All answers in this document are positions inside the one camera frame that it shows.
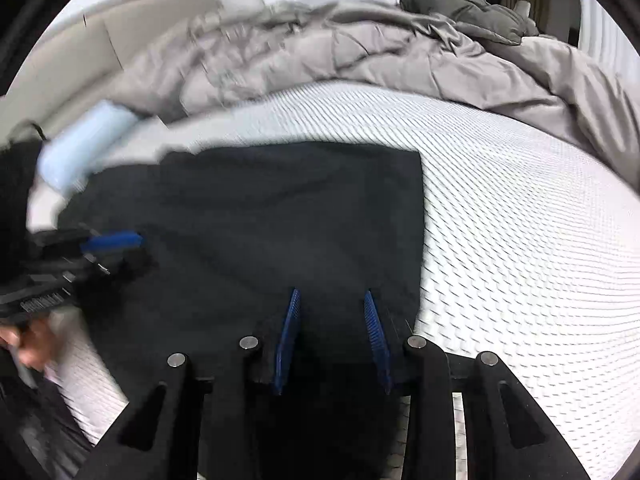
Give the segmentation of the person's left hand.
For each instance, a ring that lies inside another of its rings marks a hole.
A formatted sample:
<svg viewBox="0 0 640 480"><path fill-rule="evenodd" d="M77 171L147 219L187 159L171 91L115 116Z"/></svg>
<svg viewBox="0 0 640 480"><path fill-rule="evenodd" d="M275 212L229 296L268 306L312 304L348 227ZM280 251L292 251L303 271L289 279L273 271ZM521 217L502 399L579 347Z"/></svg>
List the person's left hand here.
<svg viewBox="0 0 640 480"><path fill-rule="evenodd" d="M30 370L43 372L58 364L58 336L50 318L34 318L26 328L1 326L1 344L14 350L18 362Z"/></svg>

